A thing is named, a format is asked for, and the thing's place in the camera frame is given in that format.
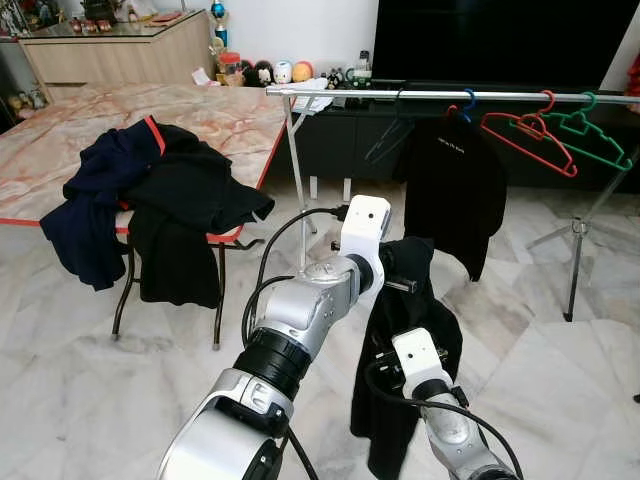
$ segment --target red table edge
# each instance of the red table edge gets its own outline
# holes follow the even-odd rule
[[[262,186],[262,183],[264,182],[265,177],[267,176],[267,171],[269,170],[269,167],[271,166],[271,161],[273,160],[273,157],[275,156],[275,153],[276,153],[276,149],[278,148],[278,145],[280,144],[280,141],[282,140],[282,135],[284,134],[285,126],[286,126],[286,124],[283,122],[282,123],[282,127],[280,128],[280,133],[276,137],[276,141],[274,142],[273,147],[271,148],[271,153],[269,154],[269,158],[267,159],[267,163],[265,164],[264,168],[262,169],[262,174],[260,175],[260,178],[258,179],[258,184],[256,185],[256,190],[260,189],[260,187]],[[40,221],[39,220],[21,220],[19,218],[0,218],[0,225],[18,225],[18,226],[22,226],[22,227],[39,227],[40,226]],[[238,239],[238,237],[240,236],[240,233],[242,233],[243,228],[244,228],[244,225],[240,225],[240,226],[236,227],[236,231],[234,233],[232,233],[231,235],[224,235],[224,234],[223,235],[216,235],[216,234],[213,234],[213,233],[207,233],[207,241],[209,243],[233,243]],[[129,229],[126,228],[126,227],[117,227],[116,228],[116,233],[128,234],[129,233]]]

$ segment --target green hanger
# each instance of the green hanger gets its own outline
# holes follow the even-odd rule
[[[598,127],[597,125],[591,123],[589,120],[587,120],[587,113],[590,112],[591,110],[593,110],[593,108],[596,106],[596,103],[598,103],[598,100],[596,99],[596,96],[592,93],[592,92],[584,92],[583,95],[588,95],[589,97],[591,97],[591,104],[581,108],[580,110],[573,112],[571,114],[566,114],[566,113],[543,113],[541,115],[542,118],[545,119],[559,119],[560,120],[560,124],[559,124],[559,128],[561,130],[573,133],[575,135],[579,135],[581,137],[586,137],[588,133],[590,132],[595,132],[597,135],[600,136],[600,139],[605,142],[608,143],[609,145],[611,145],[617,152],[618,152],[618,156],[615,160],[609,160],[606,158],[603,158],[599,155],[595,155],[591,152],[587,152],[586,150],[583,150],[580,147],[576,147],[575,145],[571,145],[569,143],[566,142],[562,142],[562,144],[567,147],[570,150],[573,150],[575,152],[581,153],[582,155],[585,155],[589,158],[592,158],[594,160],[597,160],[599,162],[602,163],[606,163],[607,165],[617,168],[618,170],[622,170],[622,171],[627,171],[629,170],[631,167],[633,167],[633,162],[631,161],[631,158],[627,157],[626,159],[625,154],[624,154],[624,150],[622,149],[622,147],[618,144],[618,142],[616,142],[613,138],[611,137],[607,137],[604,134],[604,131]],[[573,126],[571,126],[571,124],[575,124],[575,123],[579,123],[582,125],[582,129],[578,129],[575,128]]]

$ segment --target black clothing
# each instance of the black clothing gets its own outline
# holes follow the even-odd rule
[[[67,199],[40,220],[62,265],[96,290],[124,275],[116,239],[119,191],[134,185],[160,158],[151,117],[123,130],[111,129],[80,152],[80,168],[63,187]]]
[[[479,280],[507,196],[502,164],[480,131],[460,117],[417,121],[396,177],[407,181],[405,236],[433,238]]]
[[[371,439],[368,467],[381,480],[398,478],[419,418],[411,406],[390,404],[369,390],[364,370],[375,355],[393,349],[391,337],[412,328],[429,331],[437,347],[448,351],[443,368],[455,379],[462,353],[462,334],[456,317],[433,296],[429,266],[433,243],[416,237],[381,245],[381,258],[388,249],[394,259],[393,271],[385,273],[419,282],[415,294],[383,288],[376,302],[362,345],[351,403],[351,433]],[[384,388],[383,375],[374,377]]]
[[[141,298],[215,308],[216,260],[206,233],[264,220],[274,201],[231,176],[231,161],[191,132],[158,125],[166,144],[160,161],[124,198],[136,210],[131,242],[142,256]]]

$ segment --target television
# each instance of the television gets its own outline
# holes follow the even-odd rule
[[[598,88],[638,0],[379,0],[373,79]]]

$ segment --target navy blue sweater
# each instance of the navy blue sweater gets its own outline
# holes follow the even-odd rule
[[[78,172],[63,187],[67,199],[40,220],[64,267],[96,290],[124,275],[124,247],[116,239],[119,192],[134,186],[164,151],[156,124],[147,117],[111,129],[80,152]]]

